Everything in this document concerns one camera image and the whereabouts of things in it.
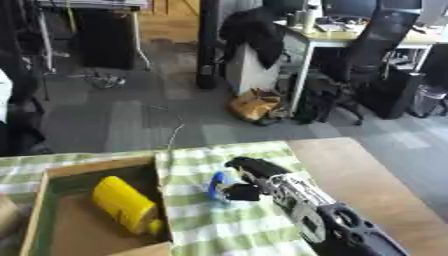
bottle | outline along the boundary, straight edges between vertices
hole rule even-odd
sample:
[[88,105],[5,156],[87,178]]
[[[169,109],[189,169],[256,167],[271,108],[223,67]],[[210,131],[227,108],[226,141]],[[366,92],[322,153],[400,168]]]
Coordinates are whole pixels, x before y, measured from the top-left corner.
[[305,24],[303,24],[303,32],[306,34],[313,32],[316,25],[318,7],[316,5],[308,5],[308,11],[305,15]]

trash bin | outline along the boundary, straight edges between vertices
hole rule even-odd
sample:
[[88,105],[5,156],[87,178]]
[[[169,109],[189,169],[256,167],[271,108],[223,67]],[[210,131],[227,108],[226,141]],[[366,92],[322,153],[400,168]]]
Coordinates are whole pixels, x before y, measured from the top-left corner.
[[444,88],[420,85],[410,107],[410,114],[418,118],[429,117],[447,94],[448,91]]

blue object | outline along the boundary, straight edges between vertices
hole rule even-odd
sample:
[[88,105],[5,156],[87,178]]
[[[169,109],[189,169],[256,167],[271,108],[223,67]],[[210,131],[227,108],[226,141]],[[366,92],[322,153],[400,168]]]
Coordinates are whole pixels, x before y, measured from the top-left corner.
[[210,184],[208,186],[207,195],[211,199],[217,199],[217,193],[219,191],[216,189],[216,186],[218,184],[223,184],[225,180],[225,174],[224,172],[217,172],[213,175],[212,180],[210,181]]

desk leg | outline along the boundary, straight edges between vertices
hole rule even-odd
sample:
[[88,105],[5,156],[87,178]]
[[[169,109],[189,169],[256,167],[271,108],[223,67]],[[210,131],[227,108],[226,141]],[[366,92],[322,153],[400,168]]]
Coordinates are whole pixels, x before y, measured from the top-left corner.
[[140,24],[138,22],[138,13],[132,12],[133,27],[134,27],[134,37],[135,37],[135,48],[137,49],[138,55],[143,59],[146,65],[146,70],[151,70],[151,62],[149,62],[148,57],[142,50],[142,42],[140,40]]
[[423,64],[425,64],[426,59],[428,58],[429,53],[431,53],[432,45],[428,46],[428,48],[423,49],[423,53],[420,56],[420,60],[418,61],[417,65],[414,68],[414,72],[420,72],[420,69],[423,67]]
[[312,42],[308,42],[305,50],[305,55],[303,58],[301,69],[298,72],[298,77],[296,81],[296,86],[294,88],[294,95],[291,102],[291,109],[289,110],[289,115],[291,117],[294,116],[294,113],[297,110],[297,106],[299,104],[300,96],[302,95],[303,87],[306,82],[306,78],[308,76],[308,69],[311,64],[311,60],[314,54],[314,44]]
[[45,13],[42,9],[39,9],[39,26],[42,31],[42,40],[44,41],[45,46],[45,62],[47,69],[49,72],[55,73],[56,70],[53,67],[53,47],[51,46]]

white desk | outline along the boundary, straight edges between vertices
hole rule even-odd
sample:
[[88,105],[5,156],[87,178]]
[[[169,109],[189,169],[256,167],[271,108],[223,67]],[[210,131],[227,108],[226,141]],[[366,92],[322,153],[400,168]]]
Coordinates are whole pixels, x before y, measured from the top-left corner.
[[[130,9],[132,11],[135,47],[139,56],[143,59],[146,69],[151,68],[148,57],[143,53],[140,41],[140,24],[138,21],[138,10],[148,7],[148,0],[37,0],[42,7],[60,7],[60,8],[92,8],[92,9]],[[45,19],[45,13],[39,8],[39,25],[42,30],[42,38],[45,45],[45,61],[50,72],[54,73],[53,66],[53,47],[48,32]]]
[[[285,25],[284,21],[276,23],[279,25]],[[295,28],[287,27],[287,31],[300,42],[305,44],[304,57],[302,65],[298,71],[297,82],[291,102],[290,115],[293,116],[297,109],[300,96],[302,95],[314,49],[319,47],[345,48],[350,42],[358,37],[359,33],[352,31],[320,32],[315,30],[312,33],[306,34],[299,26]],[[414,67],[414,71],[418,72],[428,57],[432,46],[439,42],[441,42],[441,36],[438,34],[421,34],[415,31],[410,31],[406,39],[398,46],[398,49],[422,50],[420,59]]]

